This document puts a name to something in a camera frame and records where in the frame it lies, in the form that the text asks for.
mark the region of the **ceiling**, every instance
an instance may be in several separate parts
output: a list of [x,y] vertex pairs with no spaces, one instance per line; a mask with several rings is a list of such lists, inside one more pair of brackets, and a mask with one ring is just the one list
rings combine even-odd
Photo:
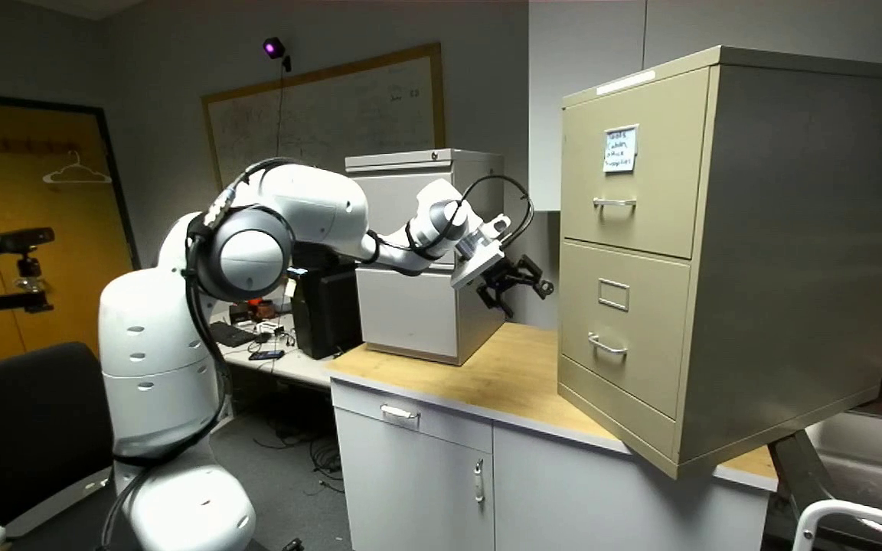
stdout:
[[102,22],[102,18],[122,11],[139,0],[22,0],[22,4],[34,4],[34,5],[42,5],[51,11]]

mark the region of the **black chair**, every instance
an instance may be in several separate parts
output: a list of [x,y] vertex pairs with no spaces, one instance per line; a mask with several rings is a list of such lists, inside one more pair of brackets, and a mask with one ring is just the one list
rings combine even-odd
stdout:
[[84,496],[113,492],[108,480],[110,413],[94,352],[81,341],[58,341],[4,358],[0,525],[7,538],[22,542]]

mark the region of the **wooden countertop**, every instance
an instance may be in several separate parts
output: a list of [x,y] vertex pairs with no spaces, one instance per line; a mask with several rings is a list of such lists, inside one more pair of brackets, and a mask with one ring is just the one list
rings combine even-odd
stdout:
[[[461,368],[359,345],[333,361],[331,380],[627,454],[613,431],[557,394],[557,334],[528,323],[503,323]],[[723,461],[714,476],[778,488],[764,446]]]

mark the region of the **light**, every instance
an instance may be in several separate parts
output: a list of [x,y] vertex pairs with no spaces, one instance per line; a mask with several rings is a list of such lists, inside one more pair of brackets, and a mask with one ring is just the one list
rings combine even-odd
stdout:
[[260,44],[260,52],[264,52],[265,59],[282,62],[282,68],[291,73],[291,56],[286,56],[283,44],[282,44],[279,36],[265,36],[265,39]]

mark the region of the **sink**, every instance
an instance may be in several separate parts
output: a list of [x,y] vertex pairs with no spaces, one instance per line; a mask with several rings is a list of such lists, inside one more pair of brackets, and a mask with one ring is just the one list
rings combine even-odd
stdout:
[[824,492],[882,508],[882,402],[815,422],[805,433],[824,465]]

